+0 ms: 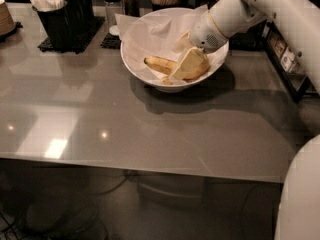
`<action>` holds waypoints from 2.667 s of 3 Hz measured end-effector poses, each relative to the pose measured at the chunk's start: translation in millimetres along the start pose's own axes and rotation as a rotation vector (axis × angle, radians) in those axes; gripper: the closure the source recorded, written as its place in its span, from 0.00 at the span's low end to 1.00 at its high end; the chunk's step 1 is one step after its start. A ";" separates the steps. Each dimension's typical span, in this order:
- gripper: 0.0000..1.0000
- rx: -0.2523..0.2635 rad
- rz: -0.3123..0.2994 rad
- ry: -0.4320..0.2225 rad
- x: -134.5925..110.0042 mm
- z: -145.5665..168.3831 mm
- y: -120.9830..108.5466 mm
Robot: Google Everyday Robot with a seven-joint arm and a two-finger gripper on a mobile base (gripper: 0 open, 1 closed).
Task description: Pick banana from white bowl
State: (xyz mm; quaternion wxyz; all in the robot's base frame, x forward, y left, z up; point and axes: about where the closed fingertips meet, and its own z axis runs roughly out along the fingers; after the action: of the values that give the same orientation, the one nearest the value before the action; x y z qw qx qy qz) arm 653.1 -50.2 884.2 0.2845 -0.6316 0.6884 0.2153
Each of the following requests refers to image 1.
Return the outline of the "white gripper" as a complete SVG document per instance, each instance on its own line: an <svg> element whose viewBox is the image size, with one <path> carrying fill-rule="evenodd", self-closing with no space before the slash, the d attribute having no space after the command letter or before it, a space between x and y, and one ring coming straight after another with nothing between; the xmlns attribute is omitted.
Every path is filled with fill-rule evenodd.
<svg viewBox="0 0 320 240"><path fill-rule="evenodd" d="M206 53L213 53L227 42L228 38L221 33L211 13L209 11L203 13L190 32L186 31L173 43L172 50L175 53L186 50L179 57L169 77L177 80L186 79L191 73L195 73L199 66L208 66L209 59L203 50Z"/></svg>

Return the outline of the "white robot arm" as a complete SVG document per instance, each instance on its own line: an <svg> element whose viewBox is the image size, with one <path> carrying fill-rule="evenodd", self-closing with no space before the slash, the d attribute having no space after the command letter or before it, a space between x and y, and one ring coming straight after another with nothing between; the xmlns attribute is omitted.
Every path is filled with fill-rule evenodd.
<svg viewBox="0 0 320 240"><path fill-rule="evenodd" d="M234 34L269 18L320 93L320 10L309 0L218 0L174 44L212 53ZM320 240L320 136L309 140L288 169L275 240Z"/></svg>

